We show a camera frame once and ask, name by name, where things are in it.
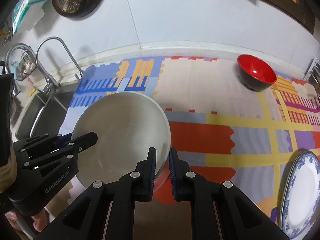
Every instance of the dish rack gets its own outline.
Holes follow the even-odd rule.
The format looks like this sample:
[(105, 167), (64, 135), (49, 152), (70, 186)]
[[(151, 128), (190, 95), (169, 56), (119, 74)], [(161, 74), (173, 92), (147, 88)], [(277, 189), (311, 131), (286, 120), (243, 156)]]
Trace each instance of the dish rack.
[(22, 60), (16, 67), (16, 80), (18, 81), (23, 81), (24, 79), (26, 79), (37, 67), (36, 63), (32, 60), (28, 52), (24, 52), (21, 56), (21, 59)]
[(320, 101), (320, 59), (314, 58), (303, 80), (315, 87), (318, 100)]

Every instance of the red bowl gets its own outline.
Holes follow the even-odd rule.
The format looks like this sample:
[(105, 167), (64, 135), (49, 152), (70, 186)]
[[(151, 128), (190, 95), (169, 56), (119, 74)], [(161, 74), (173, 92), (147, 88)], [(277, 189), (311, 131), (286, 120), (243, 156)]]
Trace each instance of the red bowl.
[(247, 87), (261, 91), (277, 81), (276, 73), (263, 60), (242, 54), (237, 61), (240, 79)]

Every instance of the screw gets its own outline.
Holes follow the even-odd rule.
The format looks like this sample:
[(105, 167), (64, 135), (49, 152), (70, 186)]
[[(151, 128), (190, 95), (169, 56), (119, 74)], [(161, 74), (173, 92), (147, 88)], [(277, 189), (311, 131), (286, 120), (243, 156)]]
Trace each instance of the screw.
[(137, 178), (137, 177), (140, 176), (140, 173), (137, 172), (137, 171), (133, 171), (133, 172), (130, 173), (130, 176), (131, 176), (132, 178)]
[(94, 188), (100, 188), (101, 186), (102, 186), (102, 182), (101, 181), (95, 181), (93, 184), (92, 184), (92, 186), (94, 187)]
[(227, 187), (227, 188), (231, 188), (232, 186), (233, 186), (233, 184), (232, 184), (232, 182), (231, 181), (225, 181), (224, 183), (223, 183), (223, 185), (225, 186), (225, 187)]
[(187, 176), (188, 178), (194, 178), (194, 177), (196, 176), (196, 174), (195, 174), (193, 171), (188, 171), (188, 172), (186, 173), (186, 176)]

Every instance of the plate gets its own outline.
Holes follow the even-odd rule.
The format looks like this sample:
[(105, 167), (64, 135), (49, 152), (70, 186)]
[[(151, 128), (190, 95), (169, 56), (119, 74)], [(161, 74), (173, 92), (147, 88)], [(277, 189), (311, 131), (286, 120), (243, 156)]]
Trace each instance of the plate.
[(282, 201), (280, 228), (290, 239), (311, 228), (319, 199), (320, 163), (316, 155), (304, 151), (292, 165)]
[(171, 146), (170, 127), (153, 99), (133, 91), (100, 98), (81, 115), (72, 139), (91, 131), (98, 135), (96, 145), (78, 154), (77, 178), (84, 187), (96, 180), (118, 181), (146, 160), (150, 147), (156, 149), (155, 189), (168, 177), (169, 171), (166, 177), (161, 171)]

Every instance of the blue floral pattern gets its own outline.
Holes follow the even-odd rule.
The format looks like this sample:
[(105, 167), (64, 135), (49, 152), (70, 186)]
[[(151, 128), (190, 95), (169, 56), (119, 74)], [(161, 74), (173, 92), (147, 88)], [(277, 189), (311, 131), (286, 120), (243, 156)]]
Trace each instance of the blue floral pattern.
[(288, 220), (288, 213), (289, 213), (289, 203), (290, 203), (290, 192), (293, 188), (295, 179), (296, 179), (296, 172), (301, 169), (303, 165), (307, 163), (311, 163), (314, 165), (314, 168), (317, 171), (317, 174), (320, 174), (320, 163), (316, 155), (314, 155), (310, 151), (305, 151), (301, 153), (301, 155), (296, 159), (296, 161), (293, 163), (292, 169), (291, 169), (291, 174), (290, 177), (287, 181), (286, 185), (286, 191), (285, 191), (285, 196), (283, 200), (283, 205), (282, 205), (282, 213), (280, 215), (280, 226), (281, 230), (286, 233), (286, 235), (290, 239), (296, 238), (304, 229), (305, 227), (310, 223), (311, 217), (313, 216), (313, 213), (316, 211), (316, 208), (318, 206), (319, 200), (320, 200), (320, 181), (318, 184), (318, 198), (315, 202), (315, 205), (313, 207), (313, 213), (306, 219), (306, 221), (303, 223), (303, 226), (301, 228), (292, 228), (290, 225), (290, 222)]

